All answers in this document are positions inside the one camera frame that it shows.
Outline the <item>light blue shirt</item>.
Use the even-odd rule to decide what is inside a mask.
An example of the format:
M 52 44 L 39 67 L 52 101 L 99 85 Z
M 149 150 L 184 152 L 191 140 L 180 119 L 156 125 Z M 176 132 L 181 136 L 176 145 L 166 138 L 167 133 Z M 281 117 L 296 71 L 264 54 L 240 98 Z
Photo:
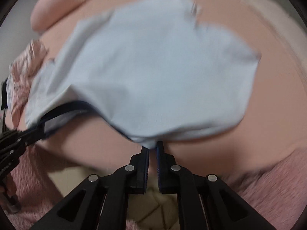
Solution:
M 35 77 L 26 125 L 84 101 L 147 148 L 235 127 L 260 56 L 231 31 L 198 23 L 197 13 L 193 0 L 138 0 L 80 21 Z

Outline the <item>crumpled pink garment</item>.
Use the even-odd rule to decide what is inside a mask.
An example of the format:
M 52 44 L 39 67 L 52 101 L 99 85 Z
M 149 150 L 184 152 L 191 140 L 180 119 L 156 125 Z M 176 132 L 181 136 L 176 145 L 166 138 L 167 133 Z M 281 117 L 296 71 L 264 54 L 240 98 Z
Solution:
M 39 39 L 33 39 L 24 51 L 9 65 L 9 74 L 3 82 L 3 102 L 6 110 L 5 122 L 10 129 L 19 125 L 23 110 L 28 102 L 32 82 L 44 66 L 54 63 L 50 58 L 45 60 L 48 49 Z

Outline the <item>pink bed sheet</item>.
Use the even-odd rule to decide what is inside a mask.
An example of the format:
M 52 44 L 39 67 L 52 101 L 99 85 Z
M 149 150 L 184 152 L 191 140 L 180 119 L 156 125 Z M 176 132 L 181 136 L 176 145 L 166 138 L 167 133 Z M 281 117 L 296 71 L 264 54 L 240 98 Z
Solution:
M 134 0 L 88 0 L 50 28 L 42 41 L 48 56 L 57 56 L 81 19 Z M 245 117 L 231 131 L 212 138 L 168 142 L 166 151 L 191 172 L 245 173 L 272 166 L 295 149 L 306 147 L 306 40 L 299 29 L 292 32 L 298 49 L 260 10 L 244 0 L 195 0 L 201 22 L 221 24 L 237 33 L 261 53 L 253 93 Z

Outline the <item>beige mattress edge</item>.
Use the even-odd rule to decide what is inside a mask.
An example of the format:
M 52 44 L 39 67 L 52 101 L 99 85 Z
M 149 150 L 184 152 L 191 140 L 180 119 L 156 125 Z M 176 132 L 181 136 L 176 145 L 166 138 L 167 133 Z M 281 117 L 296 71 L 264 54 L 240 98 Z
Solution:
M 278 35 L 294 51 L 301 64 L 306 67 L 306 27 L 286 0 L 242 0 L 255 8 L 269 21 Z

